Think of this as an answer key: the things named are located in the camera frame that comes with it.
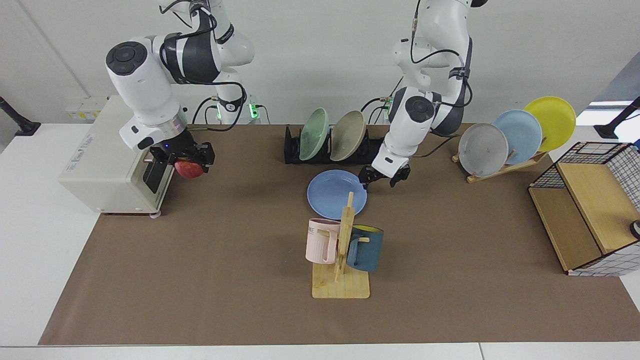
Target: pink mug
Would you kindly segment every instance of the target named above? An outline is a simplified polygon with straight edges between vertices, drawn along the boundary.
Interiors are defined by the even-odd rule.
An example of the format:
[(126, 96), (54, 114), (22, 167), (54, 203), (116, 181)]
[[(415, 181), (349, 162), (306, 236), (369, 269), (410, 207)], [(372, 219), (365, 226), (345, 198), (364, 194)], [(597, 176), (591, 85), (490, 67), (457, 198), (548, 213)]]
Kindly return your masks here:
[(309, 219), (307, 260), (317, 264), (335, 263), (340, 222), (323, 218)]

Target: wire grid basket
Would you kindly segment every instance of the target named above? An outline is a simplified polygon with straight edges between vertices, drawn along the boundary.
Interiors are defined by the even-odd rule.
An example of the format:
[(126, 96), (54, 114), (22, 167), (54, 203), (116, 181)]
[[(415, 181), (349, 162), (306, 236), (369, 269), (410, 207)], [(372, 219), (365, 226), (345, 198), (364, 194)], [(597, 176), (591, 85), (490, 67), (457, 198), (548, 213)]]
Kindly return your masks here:
[[(579, 142), (542, 173), (530, 187), (566, 188), (558, 163), (607, 165), (620, 186), (640, 211), (640, 152), (631, 143)], [(632, 243), (578, 269), (573, 276), (621, 276), (640, 269), (640, 243)]]

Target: wall socket panel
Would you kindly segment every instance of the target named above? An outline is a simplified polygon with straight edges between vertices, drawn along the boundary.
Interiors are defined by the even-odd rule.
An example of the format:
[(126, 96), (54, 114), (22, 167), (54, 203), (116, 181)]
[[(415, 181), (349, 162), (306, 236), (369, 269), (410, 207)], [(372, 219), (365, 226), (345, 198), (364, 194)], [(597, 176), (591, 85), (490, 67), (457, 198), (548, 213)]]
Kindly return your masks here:
[(66, 112), (74, 122), (93, 122), (107, 105), (107, 96), (67, 99)]

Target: white table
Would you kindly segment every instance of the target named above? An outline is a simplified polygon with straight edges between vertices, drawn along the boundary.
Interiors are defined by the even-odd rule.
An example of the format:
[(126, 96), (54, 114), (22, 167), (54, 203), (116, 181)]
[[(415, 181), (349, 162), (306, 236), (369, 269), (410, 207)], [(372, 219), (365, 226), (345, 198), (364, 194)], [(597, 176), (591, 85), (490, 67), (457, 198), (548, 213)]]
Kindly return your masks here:
[[(633, 343), (295, 345), (256, 347), (38, 347), (98, 214), (57, 178), (89, 129), (44, 124), (0, 154), (0, 359), (637, 359)], [(579, 127), (578, 140), (601, 141)], [(623, 278), (638, 306), (640, 274)]]

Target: apple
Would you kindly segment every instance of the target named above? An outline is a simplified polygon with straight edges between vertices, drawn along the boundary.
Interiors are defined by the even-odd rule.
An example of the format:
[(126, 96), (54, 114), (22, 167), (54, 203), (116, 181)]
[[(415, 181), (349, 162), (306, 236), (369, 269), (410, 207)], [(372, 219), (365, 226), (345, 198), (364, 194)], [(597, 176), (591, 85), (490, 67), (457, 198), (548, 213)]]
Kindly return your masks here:
[(187, 179), (195, 179), (204, 174), (202, 167), (193, 161), (178, 160), (173, 164), (173, 167), (175, 167), (178, 174)]

